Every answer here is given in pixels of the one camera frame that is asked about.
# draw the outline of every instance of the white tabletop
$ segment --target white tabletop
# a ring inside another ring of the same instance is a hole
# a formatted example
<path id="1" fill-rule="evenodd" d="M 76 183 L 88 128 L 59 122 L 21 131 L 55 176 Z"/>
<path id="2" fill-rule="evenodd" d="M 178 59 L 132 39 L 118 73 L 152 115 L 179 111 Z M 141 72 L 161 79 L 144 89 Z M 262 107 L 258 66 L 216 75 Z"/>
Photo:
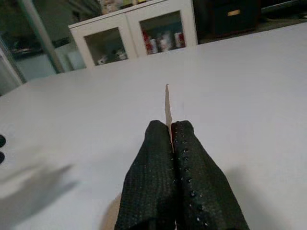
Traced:
<path id="1" fill-rule="evenodd" d="M 97 230 L 148 123 L 189 120 L 251 230 L 304 230 L 307 23 L 34 80 L 0 98 L 1 230 Z"/>

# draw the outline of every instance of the black knit fabric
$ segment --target black knit fabric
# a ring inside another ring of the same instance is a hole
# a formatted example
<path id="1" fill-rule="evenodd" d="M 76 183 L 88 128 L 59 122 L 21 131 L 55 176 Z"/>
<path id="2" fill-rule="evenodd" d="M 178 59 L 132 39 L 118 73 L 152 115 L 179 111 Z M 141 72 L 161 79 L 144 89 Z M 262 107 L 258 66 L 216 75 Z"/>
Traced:
<path id="1" fill-rule="evenodd" d="M 189 121 L 172 125 L 187 230 L 248 230 L 240 206 L 219 167 Z"/>
<path id="2" fill-rule="evenodd" d="M 177 188 L 167 126 L 152 121 L 124 182 L 116 230 L 173 230 Z"/>

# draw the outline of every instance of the gold label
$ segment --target gold label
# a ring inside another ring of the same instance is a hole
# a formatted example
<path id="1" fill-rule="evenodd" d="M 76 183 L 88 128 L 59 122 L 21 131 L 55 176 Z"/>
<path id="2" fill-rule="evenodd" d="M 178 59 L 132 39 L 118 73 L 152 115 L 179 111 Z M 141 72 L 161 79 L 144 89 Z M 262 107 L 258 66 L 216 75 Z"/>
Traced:
<path id="1" fill-rule="evenodd" d="M 241 10 L 230 11 L 230 12 L 228 12 L 227 16 L 228 17 L 235 16 L 235 15 L 238 15 L 240 13 L 241 13 Z"/>

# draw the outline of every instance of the white cabinet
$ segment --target white cabinet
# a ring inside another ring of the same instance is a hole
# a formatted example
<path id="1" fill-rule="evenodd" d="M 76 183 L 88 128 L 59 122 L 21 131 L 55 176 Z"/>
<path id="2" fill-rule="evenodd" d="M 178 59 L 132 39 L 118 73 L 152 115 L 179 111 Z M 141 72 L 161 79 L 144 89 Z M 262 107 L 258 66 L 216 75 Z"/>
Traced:
<path id="1" fill-rule="evenodd" d="M 69 28 L 88 68 L 197 44 L 192 0 L 152 0 Z"/>

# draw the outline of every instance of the black object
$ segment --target black object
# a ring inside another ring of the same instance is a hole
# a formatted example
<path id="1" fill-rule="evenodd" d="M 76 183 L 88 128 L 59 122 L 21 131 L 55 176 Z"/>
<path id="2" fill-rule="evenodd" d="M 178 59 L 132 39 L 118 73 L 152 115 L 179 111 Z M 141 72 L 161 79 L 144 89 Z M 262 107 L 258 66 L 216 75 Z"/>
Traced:
<path id="1" fill-rule="evenodd" d="M 3 152 L 0 152 L 0 164 L 4 161 L 5 155 Z"/>
<path id="2" fill-rule="evenodd" d="M 6 143 L 6 139 L 3 135 L 0 135 L 0 148 L 3 147 Z"/>
<path id="3" fill-rule="evenodd" d="M 230 185 L 189 121 L 150 122 L 124 182 L 115 230 L 249 230 Z"/>
<path id="4" fill-rule="evenodd" d="M 206 0 L 206 3 L 215 37 L 253 30 L 257 26 L 259 0 Z"/>

